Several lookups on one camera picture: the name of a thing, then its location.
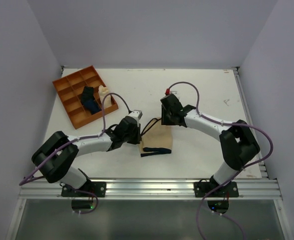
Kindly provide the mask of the beige underwear with dark trim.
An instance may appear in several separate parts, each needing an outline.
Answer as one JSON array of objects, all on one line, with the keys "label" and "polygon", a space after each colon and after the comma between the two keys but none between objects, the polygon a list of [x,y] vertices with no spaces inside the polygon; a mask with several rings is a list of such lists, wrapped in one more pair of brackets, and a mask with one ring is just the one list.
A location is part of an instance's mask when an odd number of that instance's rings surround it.
[{"label": "beige underwear with dark trim", "polygon": [[171,126],[162,125],[161,118],[152,118],[141,132],[139,152],[141,157],[172,153]]}]

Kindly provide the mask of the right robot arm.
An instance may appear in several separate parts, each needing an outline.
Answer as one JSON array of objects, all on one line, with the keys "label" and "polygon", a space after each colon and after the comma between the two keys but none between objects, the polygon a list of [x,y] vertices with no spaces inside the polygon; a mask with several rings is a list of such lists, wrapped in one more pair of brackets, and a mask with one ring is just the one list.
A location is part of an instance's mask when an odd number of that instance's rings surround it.
[{"label": "right robot arm", "polygon": [[196,187],[203,193],[221,196],[227,191],[231,177],[244,168],[259,152],[260,147],[243,120],[222,122],[200,114],[192,105],[183,106],[170,93],[161,100],[161,124],[198,130],[220,142],[223,163],[209,181],[200,180]]}]

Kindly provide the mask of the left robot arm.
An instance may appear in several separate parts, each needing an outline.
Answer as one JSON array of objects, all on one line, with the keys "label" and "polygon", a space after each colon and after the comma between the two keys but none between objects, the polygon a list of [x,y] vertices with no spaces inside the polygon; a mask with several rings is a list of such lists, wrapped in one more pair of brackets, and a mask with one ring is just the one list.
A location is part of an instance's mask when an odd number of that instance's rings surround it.
[{"label": "left robot arm", "polygon": [[79,196],[86,196],[91,189],[89,178],[83,171],[72,167],[76,157],[95,152],[116,150],[124,143],[140,141],[140,118],[138,111],[126,115],[115,127],[109,127],[101,136],[71,136],[55,132],[32,156],[35,166],[49,183],[64,183]]}]

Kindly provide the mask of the rolled navy underwear in tray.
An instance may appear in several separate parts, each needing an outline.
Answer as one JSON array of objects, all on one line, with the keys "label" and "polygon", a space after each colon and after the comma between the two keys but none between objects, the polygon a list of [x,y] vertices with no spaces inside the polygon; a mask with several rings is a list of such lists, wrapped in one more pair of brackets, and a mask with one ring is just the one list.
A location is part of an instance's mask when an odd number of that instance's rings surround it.
[{"label": "rolled navy underwear in tray", "polygon": [[85,101],[83,103],[83,106],[89,110],[89,112],[91,113],[91,115],[94,115],[98,112],[101,111],[101,108],[99,107],[99,105],[97,104],[97,102],[93,99],[89,99],[87,101]]}]

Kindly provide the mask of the rolled beige underwear in tray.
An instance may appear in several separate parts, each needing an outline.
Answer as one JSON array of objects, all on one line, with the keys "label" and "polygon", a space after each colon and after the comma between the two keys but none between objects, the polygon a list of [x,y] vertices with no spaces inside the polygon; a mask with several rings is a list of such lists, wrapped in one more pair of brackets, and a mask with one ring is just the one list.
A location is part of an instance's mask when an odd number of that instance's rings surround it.
[{"label": "rolled beige underwear in tray", "polygon": [[103,108],[109,108],[112,106],[111,96],[109,95],[109,93],[110,91],[106,86],[100,85],[98,87],[98,94]]}]

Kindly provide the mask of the rolled black underwear in tray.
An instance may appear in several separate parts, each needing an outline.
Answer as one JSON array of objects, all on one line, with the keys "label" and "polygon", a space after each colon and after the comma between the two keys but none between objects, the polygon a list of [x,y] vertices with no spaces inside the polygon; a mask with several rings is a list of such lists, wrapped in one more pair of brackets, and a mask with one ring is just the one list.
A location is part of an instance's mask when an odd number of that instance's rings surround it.
[{"label": "rolled black underwear in tray", "polygon": [[91,99],[94,99],[94,88],[90,86],[84,86],[80,98],[81,104],[84,105],[85,102]]}]

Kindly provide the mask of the orange compartment tray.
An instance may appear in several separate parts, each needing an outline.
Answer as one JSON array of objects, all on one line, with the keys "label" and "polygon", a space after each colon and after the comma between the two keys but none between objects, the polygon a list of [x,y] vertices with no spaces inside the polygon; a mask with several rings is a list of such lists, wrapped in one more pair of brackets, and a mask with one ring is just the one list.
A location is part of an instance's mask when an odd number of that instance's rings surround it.
[{"label": "orange compartment tray", "polygon": [[98,108],[102,106],[98,90],[99,86],[105,87],[106,85],[92,65],[79,69],[65,68],[62,77],[53,81],[53,86],[75,129],[102,117],[101,111],[93,113],[81,101],[84,89],[92,88],[92,102]]}]

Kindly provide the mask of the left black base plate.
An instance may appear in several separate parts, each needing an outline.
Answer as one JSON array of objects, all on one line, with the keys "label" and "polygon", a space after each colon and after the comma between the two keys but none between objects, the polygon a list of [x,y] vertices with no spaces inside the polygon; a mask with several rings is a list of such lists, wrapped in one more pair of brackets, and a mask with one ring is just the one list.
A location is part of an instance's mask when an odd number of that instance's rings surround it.
[{"label": "left black base plate", "polygon": [[104,198],[106,193],[106,182],[104,181],[87,181],[79,189],[65,185],[62,188],[62,197],[85,198],[94,194],[98,198]]}]

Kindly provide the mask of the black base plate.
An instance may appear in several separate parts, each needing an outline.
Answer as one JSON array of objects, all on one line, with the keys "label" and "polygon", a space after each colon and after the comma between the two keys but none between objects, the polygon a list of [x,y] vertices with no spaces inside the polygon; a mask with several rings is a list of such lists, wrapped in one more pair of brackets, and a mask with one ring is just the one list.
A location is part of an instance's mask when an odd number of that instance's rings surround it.
[{"label": "black base plate", "polygon": [[104,181],[87,181],[79,189],[65,185],[62,188],[62,197],[85,198],[94,194],[98,198],[104,198],[106,193],[106,182]]},{"label": "black base plate", "polygon": [[[208,192],[214,189],[216,185],[205,179],[193,183],[193,190],[196,198],[204,197]],[[237,183],[232,181],[225,186],[208,195],[209,198],[237,198],[239,197]]]}]

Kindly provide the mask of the aluminium right side rail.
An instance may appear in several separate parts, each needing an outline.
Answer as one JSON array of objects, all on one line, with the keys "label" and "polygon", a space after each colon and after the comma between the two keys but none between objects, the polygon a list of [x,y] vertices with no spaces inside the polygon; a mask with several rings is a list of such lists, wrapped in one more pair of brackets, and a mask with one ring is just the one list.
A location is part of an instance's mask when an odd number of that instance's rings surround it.
[{"label": "aluminium right side rail", "polygon": [[[236,81],[236,84],[237,84],[237,88],[238,88],[238,91],[239,91],[241,103],[242,103],[242,106],[243,106],[243,109],[244,109],[244,112],[245,112],[246,122],[249,125],[253,126],[250,111],[249,111],[247,101],[246,101],[246,98],[245,98],[245,94],[244,94],[244,91],[243,91],[243,88],[242,88],[242,85],[241,85],[241,82],[240,82],[239,67],[233,67],[232,71],[233,71],[235,81]],[[258,163],[257,163],[257,165],[259,166],[262,178],[263,179],[269,179],[264,161],[267,158],[269,158],[270,155],[272,154],[272,152],[273,152],[273,143],[272,143],[270,137],[268,137],[265,133],[263,133],[262,130],[259,130],[258,127],[254,127],[254,128],[251,127],[250,129],[252,130],[253,135],[254,135],[254,137],[256,138],[257,141],[258,141],[258,138],[257,138],[257,135],[256,135],[255,131],[258,131],[258,133],[261,134],[267,140],[267,143],[269,144],[269,151],[267,152],[267,155],[263,156],[262,153],[260,152],[258,154]]]}]

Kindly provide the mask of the aluminium rail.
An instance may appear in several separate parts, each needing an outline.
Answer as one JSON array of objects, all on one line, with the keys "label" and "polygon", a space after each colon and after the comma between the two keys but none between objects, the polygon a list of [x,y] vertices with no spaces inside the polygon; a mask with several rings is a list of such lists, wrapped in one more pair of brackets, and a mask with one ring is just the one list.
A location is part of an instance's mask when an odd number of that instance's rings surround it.
[{"label": "aluminium rail", "polygon": [[[236,84],[237,84],[237,88],[238,88],[238,91],[239,91],[241,103],[242,103],[242,106],[243,106],[243,109],[244,109],[244,112],[245,112],[246,122],[249,125],[253,126],[250,111],[249,111],[247,101],[246,101],[246,98],[245,98],[245,94],[244,94],[244,91],[243,91],[243,88],[242,88],[242,85],[241,85],[241,82],[240,82],[239,67],[233,67],[232,71],[233,71],[235,81],[236,81]],[[258,141],[258,138],[257,138],[257,135],[256,135],[255,131],[258,131],[258,133],[261,134],[267,140],[267,143],[269,144],[269,151],[267,152],[267,155],[263,156],[262,153],[260,152],[258,154],[258,163],[257,163],[257,165],[259,166],[262,178],[263,179],[269,179],[264,161],[267,158],[269,158],[270,155],[272,154],[272,152],[273,152],[273,143],[272,143],[270,137],[268,137],[265,133],[263,133],[262,130],[259,130],[258,127],[254,127],[254,128],[251,127],[250,129],[252,130],[253,135],[254,135],[254,137],[256,138],[257,141]]]},{"label": "aluminium rail", "polygon": [[[143,178],[94,178],[93,182],[106,182],[104,200],[200,200],[195,197],[192,178],[143,179]],[[278,182],[265,178],[236,179],[239,197],[209,197],[235,200],[280,200]],[[21,187],[20,199],[61,199],[62,185],[40,179]]]}]

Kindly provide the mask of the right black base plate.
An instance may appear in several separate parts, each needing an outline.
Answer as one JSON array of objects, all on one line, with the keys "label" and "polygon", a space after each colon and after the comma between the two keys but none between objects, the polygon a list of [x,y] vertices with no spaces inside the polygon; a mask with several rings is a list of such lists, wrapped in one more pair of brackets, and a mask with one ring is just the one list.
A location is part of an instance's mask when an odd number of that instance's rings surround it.
[{"label": "right black base plate", "polygon": [[[193,183],[193,190],[196,198],[204,197],[208,192],[214,189],[216,185],[205,179]],[[209,198],[237,198],[239,197],[237,183],[232,181],[225,186],[208,195]]]}]

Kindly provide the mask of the aluminium front rail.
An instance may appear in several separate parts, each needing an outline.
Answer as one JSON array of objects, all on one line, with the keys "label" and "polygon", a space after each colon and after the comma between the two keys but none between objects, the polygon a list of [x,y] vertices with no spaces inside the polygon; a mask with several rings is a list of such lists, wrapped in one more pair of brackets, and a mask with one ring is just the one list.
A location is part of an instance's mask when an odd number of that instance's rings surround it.
[{"label": "aluminium front rail", "polygon": [[[192,178],[143,179],[143,178],[94,178],[93,182],[106,182],[104,200],[200,200],[195,197]],[[209,197],[235,200],[280,200],[278,182],[265,178],[236,179],[239,197]],[[61,199],[62,185],[40,179],[21,187],[20,199]]]}]

